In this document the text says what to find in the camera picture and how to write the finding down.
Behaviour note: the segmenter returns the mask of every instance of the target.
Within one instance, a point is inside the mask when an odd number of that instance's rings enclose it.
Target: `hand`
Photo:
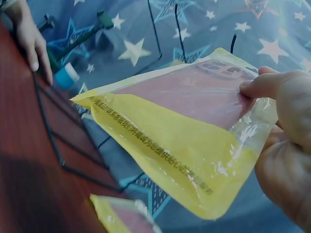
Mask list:
[[[278,125],[255,166],[266,196],[306,232],[311,232],[311,77],[262,67],[241,93],[276,100]]]
[[[24,0],[17,1],[6,11],[6,14],[13,21],[18,42],[26,51],[32,71],[39,69],[40,60],[46,78],[52,84],[53,76],[46,41],[36,27],[27,3]]]

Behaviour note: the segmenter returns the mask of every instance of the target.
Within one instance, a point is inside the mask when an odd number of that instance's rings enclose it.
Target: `blue bottle cap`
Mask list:
[[[72,67],[71,63],[67,63],[55,75],[54,80],[57,85],[63,90],[71,89],[74,84],[80,79],[80,76]]]

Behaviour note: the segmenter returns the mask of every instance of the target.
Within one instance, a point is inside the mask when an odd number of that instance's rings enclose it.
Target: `pink phone case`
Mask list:
[[[254,77],[244,69],[208,60],[132,86],[116,94],[133,94],[184,116],[229,130],[252,105],[239,85]]]

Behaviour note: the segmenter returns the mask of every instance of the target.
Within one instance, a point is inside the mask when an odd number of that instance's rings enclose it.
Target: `fingernail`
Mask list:
[[[248,80],[240,84],[240,88],[246,88],[252,81]]]
[[[37,71],[39,69],[39,62],[35,62],[31,65],[31,69],[33,71]]]

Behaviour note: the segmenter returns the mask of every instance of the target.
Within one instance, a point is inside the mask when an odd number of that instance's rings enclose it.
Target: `green toy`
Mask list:
[[[75,47],[82,44],[86,40],[88,40],[91,36],[93,36],[100,29],[109,30],[113,28],[112,19],[105,11],[100,11],[97,13],[97,20],[98,20],[98,23],[89,32],[80,36],[78,39],[76,39],[72,44],[70,44],[67,48],[65,48],[58,55],[54,55],[52,51],[49,48],[47,48],[53,73],[57,73],[62,68],[62,64],[60,63],[60,60],[64,56],[66,56],[71,50],[73,50]]]

